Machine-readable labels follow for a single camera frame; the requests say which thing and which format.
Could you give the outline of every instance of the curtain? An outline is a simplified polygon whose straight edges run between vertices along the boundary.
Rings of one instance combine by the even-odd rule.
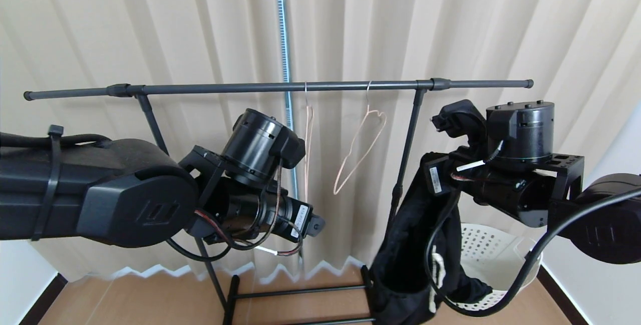
[[[526,89],[428,92],[404,185],[428,151],[452,151],[462,139],[439,134],[430,117],[470,99],[483,111],[507,101],[556,103],[554,151],[586,156],[589,174],[641,97],[639,0],[286,0],[293,81],[529,79]],[[133,99],[84,98],[26,102],[25,90],[103,87],[114,83],[254,83],[282,81],[276,0],[0,0],[2,131],[42,136],[49,124],[66,134],[101,133],[153,142]],[[314,107],[309,197],[325,230],[296,258],[233,251],[219,266],[254,263],[259,274],[278,264],[291,274],[321,261],[341,268],[346,257],[371,262],[382,241],[396,182],[412,91],[297,93],[295,130]],[[366,110],[387,115],[375,147],[339,195],[341,160]],[[194,144],[219,152],[235,118],[255,108],[284,122],[282,94],[150,97],[172,158]],[[381,126],[370,118],[346,164],[351,170]],[[283,183],[290,187],[289,172]],[[302,194],[302,166],[298,170]],[[464,221],[538,236],[491,208],[464,198]],[[196,252],[185,233],[176,240]],[[82,238],[32,245],[67,279],[202,264],[164,243],[121,249]],[[293,244],[273,236],[267,247]],[[220,245],[210,252],[221,250]]]

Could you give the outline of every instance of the garment rack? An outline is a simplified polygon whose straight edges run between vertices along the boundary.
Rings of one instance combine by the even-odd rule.
[[[239,94],[249,92],[311,92],[311,91],[364,91],[364,90],[414,90],[414,103],[412,105],[412,114],[410,115],[410,122],[405,137],[405,146],[403,147],[403,155],[401,157],[401,166],[399,167],[398,179],[392,190],[392,204],[390,206],[390,213],[387,219],[387,227],[385,228],[385,238],[383,243],[387,241],[387,233],[389,231],[396,209],[398,208],[403,195],[403,177],[407,168],[410,150],[412,148],[412,141],[414,139],[414,132],[416,124],[419,119],[419,110],[423,103],[423,96],[426,91],[439,91],[447,90],[449,88],[531,88],[534,85],[532,80],[524,81],[451,81],[449,79],[432,78],[429,80],[416,80],[416,81],[348,81],[348,82],[299,82],[299,83],[242,83],[242,84],[215,84],[215,85],[130,85],[130,84],[117,84],[103,88],[82,88],[73,90],[54,90],[54,91],[38,91],[38,92],[25,92],[24,96],[27,101],[39,99],[61,99],[70,97],[94,97],[94,96],[111,96],[111,97],[135,97],[140,104],[140,109],[147,118],[147,124],[154,136],[156,145],[162,149],[166,154],[167,145],[163,139],[160,127],[153,113],[151,102],[149,102],[148,95],[178,95],[178,94]],[[196,238],[196,245],[202,256],[209,256],[206,247],[201,238]],[[238,293],[238,286],[240,284],[240,277],[234,275],[231,278],[231,285],[227,298],[222,292],[218,277],[213,270],[211,261],[206,261],[205,267],[211,278],[211,282],[216,290],[216,294],[220,299],[220,304],[224,309],[223,325],[231,325],[234,316],[234,309],[236,301],[244,298],[255,297],[268,297],[268,296],[282,296],[294,295],[298,293],[316,293],[326,291],[341,291],[364,289],[367,297],[367,304],[372,313],[372,282],[369,276],[367,266],[362,266],[361,276],[363,284],[346,285],[346,286],[328,286],[320,288],[305,288],[297,290],[282,290],[282,291],[266,291],[257,293]],[[357,322],[375,322],[375,318],[371,316],[362,316],[355,318],[342,318],[336,320],[319,320],[311,322],[298,322],[293,325],[335,325],[340,323],[357,323]]]

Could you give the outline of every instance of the white plastic basket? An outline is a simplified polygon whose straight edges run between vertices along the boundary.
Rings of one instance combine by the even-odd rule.
[[[465,274],[485,282],[493,291],[476,304],[457,305],[468,310],[487,309],[503,298],[535,241],[483,225],[462,224],[461,230],[461,266]],[[521,290],[534,281],[542,259],[543,254],[536,260]]]

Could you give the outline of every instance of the floor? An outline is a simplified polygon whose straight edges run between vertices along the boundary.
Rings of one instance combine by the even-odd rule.
[[[226,293],[231,278],[220,273]],[[292,283],[279,273],[267,285],[253,281],[254,273],[240,276],[239,293],[273,291],[303,286],[332,286],[360,282],[358,268],[348,268],[341,277],[322,270],[308,281]],[[333,318],[367,316],[363,290],[306,293],[239,300],[234,324],[277,325]],[[67,284],[41,321],[41,325],[222,323],[222,307],[207,279],[192,275],[172,277],[156,274],[147,279],[135,275],[104,281],[86,277]],[[561,310],[536,280],[500,313],[488,318],[470,318],[441,307],[430,325],[569,325]]]

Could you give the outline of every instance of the dark brown baseboard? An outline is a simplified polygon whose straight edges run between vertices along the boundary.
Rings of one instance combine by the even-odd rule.
[[[543,266],[539,269],[536,278],[538,278],[538,281],[543,284],[545,290],[547,290],[554,302],[556,302],[572,325],[588,325],[588,322],[583,318],[574,304],[572,304],[570,298],[565,295],[563,290],[561,290],[559,285],[554,281],[554,279],[552,279]]]
[[[60,274],[56,275],[49,283],[49,286],[42,291],[42,295],[36,300],[34,306],[32,306],[27,315],[25,315],[25,318],[20,322],[20,325],[37,325],[49,307],[51,307],[51,304],[53,304],[58,295],[60,295],[62,289],[65,288],[66,284],[66,278]]]

